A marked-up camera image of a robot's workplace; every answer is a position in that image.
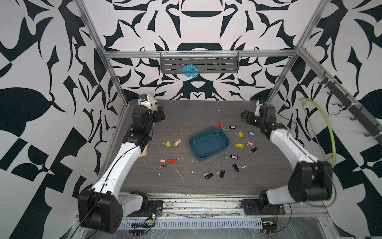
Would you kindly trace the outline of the black key fob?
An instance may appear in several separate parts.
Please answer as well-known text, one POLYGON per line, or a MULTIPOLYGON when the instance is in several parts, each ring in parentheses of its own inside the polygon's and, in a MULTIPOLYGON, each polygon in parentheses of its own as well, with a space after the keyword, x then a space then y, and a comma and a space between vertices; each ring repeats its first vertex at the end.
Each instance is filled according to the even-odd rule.
POLYGON ((239 172, 239 171, 240 171, 239 167, 238 167, 236 164, 233 164, 233 168, 234 168, 234 170, 235 170, 236 172, 239 172))
POLYGON ((205 177, 205 179, 210 179, 210 178, 212 178, 213 177, 213 172, 211 172, 211 171, 209 171, 209 172, 206 172, 205 174, 204 174, 204 177, 205 177))
POLYGON ((253 147, 252 149, 250 149, 249 153, 252 154, 252 153, 256 152, 257 150, 258 150, 257 147, 253 147))
POLYGON ((220 173, 219 173, 219 177, 220 177, 221 179, 223 179, 224 176, 225 176, 225 170, 222 169, 222 170, 220 171, 220 173))

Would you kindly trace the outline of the long yellow key tag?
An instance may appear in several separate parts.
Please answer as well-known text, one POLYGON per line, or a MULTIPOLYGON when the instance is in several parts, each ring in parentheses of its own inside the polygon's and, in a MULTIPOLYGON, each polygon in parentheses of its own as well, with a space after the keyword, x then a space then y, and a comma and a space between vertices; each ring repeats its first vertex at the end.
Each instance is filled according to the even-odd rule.
POLYGON ((178 139, 178 140, 174 143, 174 146, 178 146, 181 142, 182 142, 182 140, 181 140, 181 139, 178 139))

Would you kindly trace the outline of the teal plastic storage box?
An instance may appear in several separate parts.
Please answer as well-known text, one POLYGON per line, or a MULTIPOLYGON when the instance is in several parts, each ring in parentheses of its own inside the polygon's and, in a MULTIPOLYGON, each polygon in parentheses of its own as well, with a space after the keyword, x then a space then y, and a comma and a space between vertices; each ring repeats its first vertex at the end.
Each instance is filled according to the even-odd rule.
POLYGON ((191 152, 199 161, 205 161, 225 151, 230 141, 219 127, 213 127, 192 136, 189 140, 191 152))

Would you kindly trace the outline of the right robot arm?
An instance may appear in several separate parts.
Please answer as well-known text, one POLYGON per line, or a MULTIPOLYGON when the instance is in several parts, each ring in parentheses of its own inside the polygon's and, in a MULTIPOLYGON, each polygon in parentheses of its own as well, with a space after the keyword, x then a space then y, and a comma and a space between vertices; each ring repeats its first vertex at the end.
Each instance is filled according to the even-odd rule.
POLYGON ((263 207, 331 199, 333 167, 309 153, 289 134, 290 129, 277 122, 274 106, 258 102, 254 112, 241 113, 241 121, 259 128, 284 154, 293 170, 287 185, 261 192, 259 200, 263 207))

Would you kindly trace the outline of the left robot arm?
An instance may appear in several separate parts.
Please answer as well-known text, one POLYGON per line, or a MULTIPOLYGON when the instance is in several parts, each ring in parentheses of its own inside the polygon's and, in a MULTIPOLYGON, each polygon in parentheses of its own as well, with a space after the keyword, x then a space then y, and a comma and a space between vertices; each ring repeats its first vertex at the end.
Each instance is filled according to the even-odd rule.
POLYGON ((147 194, 133 191, 122 199, 118 197, 130 169, 152 140, 152 126, 164 119, 162 106, 149 108, 140 105, 134 108, 132 124, 122 140, 117 156, 100 180, 78 196, 81 227, 113 234, 126 216, 147 212, 147 194))

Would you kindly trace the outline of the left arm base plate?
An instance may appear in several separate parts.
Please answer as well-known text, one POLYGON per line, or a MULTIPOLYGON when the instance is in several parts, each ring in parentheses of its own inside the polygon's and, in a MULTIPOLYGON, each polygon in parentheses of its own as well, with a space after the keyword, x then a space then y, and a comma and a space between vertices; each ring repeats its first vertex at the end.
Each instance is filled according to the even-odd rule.
POLYGON ((129 217, 149 217, 152 213, 156 216, 161 216, 163 212, 163 203, 162 200, 148 200, 145 211, 141 209, 137 212, 133 212, 129 217))

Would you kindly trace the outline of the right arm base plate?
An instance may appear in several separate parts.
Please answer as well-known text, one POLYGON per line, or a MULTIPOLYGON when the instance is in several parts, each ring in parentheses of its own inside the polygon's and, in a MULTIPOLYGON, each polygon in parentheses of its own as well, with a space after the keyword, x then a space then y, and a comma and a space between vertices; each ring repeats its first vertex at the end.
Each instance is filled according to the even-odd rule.
POLYGON ((279 216, 286 214, 282 205, 264 203, 259 199, 243 199, 240 208, 244 210, 246 216, 279 216))

